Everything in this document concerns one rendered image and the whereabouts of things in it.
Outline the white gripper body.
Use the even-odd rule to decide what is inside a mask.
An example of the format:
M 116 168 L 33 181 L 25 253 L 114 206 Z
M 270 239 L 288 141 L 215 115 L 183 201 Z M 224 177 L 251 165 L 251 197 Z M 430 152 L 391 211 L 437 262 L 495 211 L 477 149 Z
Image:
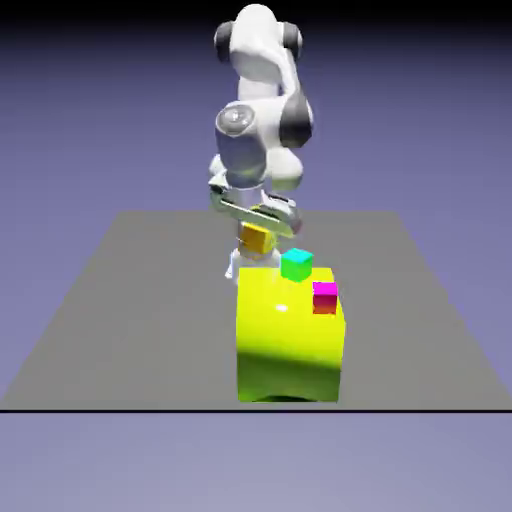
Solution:
M 267 194 L 262 185 L 251 188 L 210 184 L 214 209 L 236 221 L 265 228 L 279 236 L 293 238 L 302 226 L 296 203 Z

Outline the small orange cube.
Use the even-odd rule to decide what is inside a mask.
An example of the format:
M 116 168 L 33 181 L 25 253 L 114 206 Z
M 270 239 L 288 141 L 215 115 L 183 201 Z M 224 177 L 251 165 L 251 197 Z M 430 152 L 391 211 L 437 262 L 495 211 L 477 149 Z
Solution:
M 273 249 L 273 234 L 258 225 L 242 222 L 238 230 L 238 245 L 240 251 L 265 255 Z

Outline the small cyan green cube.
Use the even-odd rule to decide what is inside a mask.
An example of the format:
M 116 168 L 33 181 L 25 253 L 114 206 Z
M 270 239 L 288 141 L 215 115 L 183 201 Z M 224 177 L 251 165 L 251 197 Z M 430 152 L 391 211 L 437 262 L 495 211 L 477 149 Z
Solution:
M 284 279 L 302 282 L 307 279 L 313 268 L 313 254 L 299 248 L 291 248 L 281 254 L 280 274 Z

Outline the small magenta red cube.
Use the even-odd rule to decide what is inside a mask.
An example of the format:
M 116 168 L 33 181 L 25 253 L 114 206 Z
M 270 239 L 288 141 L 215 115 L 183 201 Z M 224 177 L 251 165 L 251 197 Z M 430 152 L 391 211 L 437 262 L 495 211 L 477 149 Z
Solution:
M 338 286 L 334 281 L 314 281 L 312 283 L 312 303 L 314 314 L 335 314 L 338 304 Z

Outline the large yellow box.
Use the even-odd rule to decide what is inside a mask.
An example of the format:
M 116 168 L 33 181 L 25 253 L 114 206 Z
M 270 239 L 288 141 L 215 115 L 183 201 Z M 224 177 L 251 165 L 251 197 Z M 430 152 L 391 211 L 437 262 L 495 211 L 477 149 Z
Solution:
M 237 388 L 241 402 L 338 401 L 346 322 L 314 311 L 313 284 L 332 282 L 314 268 L 302 282 L 277 268 L 243 268 L 236 308 Z

